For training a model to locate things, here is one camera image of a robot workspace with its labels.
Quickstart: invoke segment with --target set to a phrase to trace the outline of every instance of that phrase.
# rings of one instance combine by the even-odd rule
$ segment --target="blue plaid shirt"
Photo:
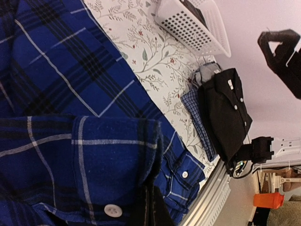
[[[210,142],[209,136],[201,119],[198,106],[198,89],[193,87],[188,93],[184,94],[181,97],[181,101],[183,102],[188,112],[191,114],[193,125],[195,126],[197,133],[201,139],[208,160],[213,161],[216,158],[217,154]]]
[[[133,175],[158,156],[155,185],[179,223],[205,178],[80,0],[0,0],[0,117],[3,225],[124,225]],[[120,218],[105,215],[111,203]]]

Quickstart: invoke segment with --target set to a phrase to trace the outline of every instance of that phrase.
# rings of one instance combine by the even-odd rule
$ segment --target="laundry basket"
[[[201,10],[208,29],[180,2],[159,0],[155,21],[197,56],[225,54],[231,50],[220,11],[213,0],[189,0]]]

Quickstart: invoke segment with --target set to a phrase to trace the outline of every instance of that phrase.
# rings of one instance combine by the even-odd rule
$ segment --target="orange container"
[[[279,192],[268,194],[256,194],[254,195],[254,206],[270,209],[278,209],[283,205],[284,195]]]

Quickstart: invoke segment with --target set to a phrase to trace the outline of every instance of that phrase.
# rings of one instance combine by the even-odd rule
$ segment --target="shirt button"
[[[187,172],[187,171],[184,171],[184,172],[182,173],[182,177],[183,177],[183,178],[187,178],[187,177],[188,177],[188,172]]]
[[[119,218],[122,215],[122,209],[114,204],[108,204],[104,207],[106,215],[112,218]]]

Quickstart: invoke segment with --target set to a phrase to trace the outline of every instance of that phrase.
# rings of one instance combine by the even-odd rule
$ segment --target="bed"
[[[180,96],[191,88],[193,71],[214,57],[193,55],[156,25],[157,1],[84,0],[188,150],[205,165],[206,179],[200,183],[198,198],[182,225],[213,225],[229,195],[229,178],[219,157],[208,160]]]

